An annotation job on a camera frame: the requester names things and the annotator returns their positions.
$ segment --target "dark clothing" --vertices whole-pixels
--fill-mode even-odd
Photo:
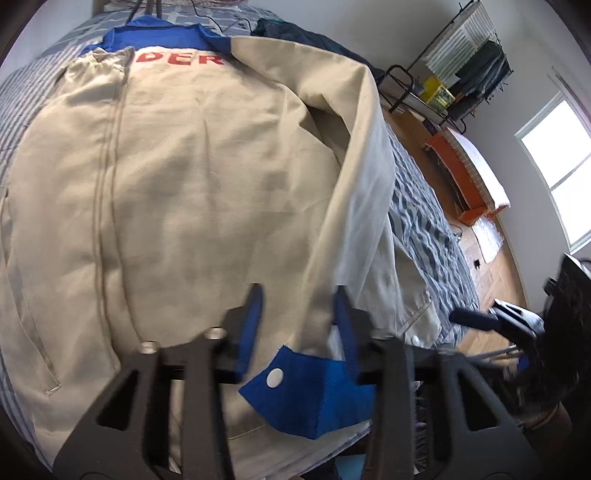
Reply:
[[[447,108],[453,120],[471,113],[483,100],[489,98],[511,74],[511,67],[499,44],[488,40],[466,63],[456,76],[459,80],[450,88],[454,96],[463,97]]]
[[[503,59],[498,71],[492,72],[488,81],[483,84],[484,91],[472,92],[470,95],[466,95],[447,108],[450,118],[460,120],[471,113],[483,100],[490,98],[510,74],[511,67],[509,66],[509,62]]]
[[[344,46],[338,44],[329,37],[320,35],[318,33],[309,32],[297,25],[289,22],[279,20],[269,20],[268,18],[261,18],[256,24],[256,28],[251,32],[251,35],[257,37],[269,37],[269,38],[280,38],[281,40],[290,40],[303,45],[309,45],[310,47],[321,48],[322,50],[328,50],[345,57],[349,57],[352,60],[361,62],[369,67],[372,75],[377,84],[379,84],[384,78],[386,72],[382,69],[377,69],[370,64],[365,58],[357,55],[356,53],[347,50]]]
[[[474,92],[484,94],[487,87],[494,83],[505,59],[501,46],[491,40],[487,41],[468,63],[457,71],[456,77],[459,80],[450,89],[452,95],[470,95]]]

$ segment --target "window frame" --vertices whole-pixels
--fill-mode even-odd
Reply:
[[[525,146],[525,143],[523,142],[523,138],[528,133],[530,133],[535,127],[537,127],[538,124],[543,119],[545,119],[550,112],[552,112],[552,110],[554,110],[557,106],[559,106],[559,104],[561,104],[564,101],[566,101],[569,104],[569,107],[571,107],[571,109],[573,110],[573,112],[578,117],[579,121],[581,122],[581,124],[583,125],[585,130],[587,131],[587,135],[589,135],[589,137],[591,137],[591,122],[587,118],[587,116],[584,114],[584,110],[576,103],[576,101],[572,98],[572,96],[569,94],[569,92],[564,91],[564,89],[561,87],[561,85],[558,85],[557,82],[555,82],[555,83],[557,84],[557,86],[559,88],[559,92],[552,98],[551,101],[548,102],[548,104],[546,104],[546,106],[544,108],[542,108],[542,110],[539,111],[538,114],[536,114],[535,117],[533,117],[529,122],[527,122],[527,124],[525,124],[525,126],[523,128],[521,128],[521,130],[519,130],[515,134],[515,137],[516,137],[517,141],[519,142],[519,144],[521,145],[521,148],[523,148],[526,155],[530,159],[536,172],[540,176],[540,179],[544,183],[544,186],[546,187],[546,190],[548,191],[548,195],[550,197],[550,200],[552,201],[552,205],[554,206],[554,210],[556,211],[556,214],[558,215],[558,219],[560,221],[560,226],[562,227],[562,230],[564,233],[564,238],[566,239],[567,243],[569,244],[569,253],[574,254],[591,241],[591,228],[587,231],[586,234],[584,234],[576,242],[571,243],[570,239],[569,239],[569,235],[566,231],[566,227],[564,226],[564,222],[562,220],[562,215],[560,214],[560,210],[558,209],[558,206],[556,205],[556,201],[554,200],[554,195],[552,195],[552,192],[554,189],[558,188],[558,186],[562,185],[567,179],[569,179],[585,162],[591,161],[591,153],[587,157],[585,157],[577,166],[575,166],[575,168],[573,168],[566,175],[564,175],[557,183],[555,183],[554,185],[552,185],[550,187],[548,185],[548,182],[545,179],[542,171],[540,170],[540,167],[536,163],[536,161],[535,161],[534,157],[531,155],[530,151]]]

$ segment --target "white snap button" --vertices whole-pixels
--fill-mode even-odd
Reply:
[[[283,370],[281,368],[274,368],[267,375],[267,386],[269,388],[277,388],[283,382]]]

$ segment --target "metal screw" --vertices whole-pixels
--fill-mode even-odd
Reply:
[[[372,330],[369,335],[374,340],[388,340],[394,336],[394,334],[390,333],[388,330],[380,328]]]
[[[139,346],[139,352],[145,354],[156,353],[160,350],[160,344],[158,342],[142,342]]]
[[[228,331],[222,327],[211,327],[205,332],[205,338],[207,340],[221,340],[222,338],[225,338],[227,334]]]

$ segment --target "striped bedsheet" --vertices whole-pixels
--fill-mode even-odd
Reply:
[[[221,30],[225,35],[248,35],[261,17],[280,20],[272,12],[248,5],[200,5],[197,12],[199,17],[192,7],[164,7],[163,18],[176,24],[200,22],[217,32]],[[0,85],[0,188],[6,182],[15,150],[27,126],[51,94],[62,68],[84,46],[100,41],[111,28],[123,25],[128,15],[129,10],[126,10],[92,18],[68,33],[34,62],[13,72]],[[464,331],[459,326],[452,327],[447,317],[456,306],[478,307],[474,283],[433,190],[391,130],[389,135],[398,167],[390,208],[392,230],[417,263],[436,303],[443,325],[438,343],[456,345]],[[19,434],[33,445],[39,458],[47,464],[37,444],[30,417],[14,393],[2,352],[0,404]]]
[[[390,204],[394,235],[415,261],[441,320],[438,345],[457,346],[466,328],[449,322],[457,307],[478,309],[478,294],[462,249],[447,223],[435,192],[389,125],[397,175]]]

